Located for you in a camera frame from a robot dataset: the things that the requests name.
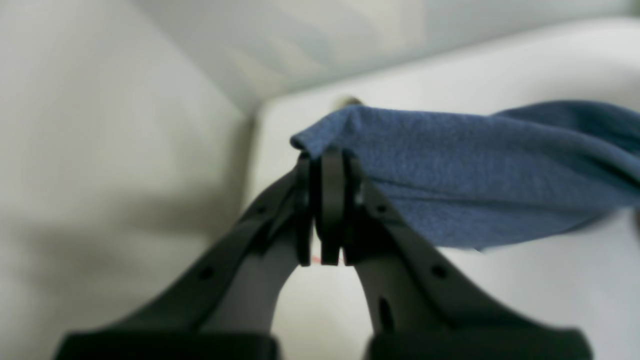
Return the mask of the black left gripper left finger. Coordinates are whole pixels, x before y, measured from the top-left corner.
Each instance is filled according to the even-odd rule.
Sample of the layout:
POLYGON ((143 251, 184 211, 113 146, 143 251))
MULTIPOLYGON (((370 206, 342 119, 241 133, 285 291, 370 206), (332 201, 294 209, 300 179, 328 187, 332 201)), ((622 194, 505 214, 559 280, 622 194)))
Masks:
POLYGON ((259 194, 231 230, 176 282, 105 328, 76 332, 57 360, 280 360, 275 306, 311 262, 313 161, 259 194))

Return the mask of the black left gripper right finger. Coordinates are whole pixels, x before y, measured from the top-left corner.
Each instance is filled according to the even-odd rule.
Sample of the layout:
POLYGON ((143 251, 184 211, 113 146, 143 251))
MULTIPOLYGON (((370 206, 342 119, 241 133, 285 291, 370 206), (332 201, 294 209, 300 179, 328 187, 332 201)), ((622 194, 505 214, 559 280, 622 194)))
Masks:
POLYGON ((356 156, 320 157, 323 265, 354 267, 374 329, 367 360, 591 360, 585 335, 492 298, 423 239, 356 156))

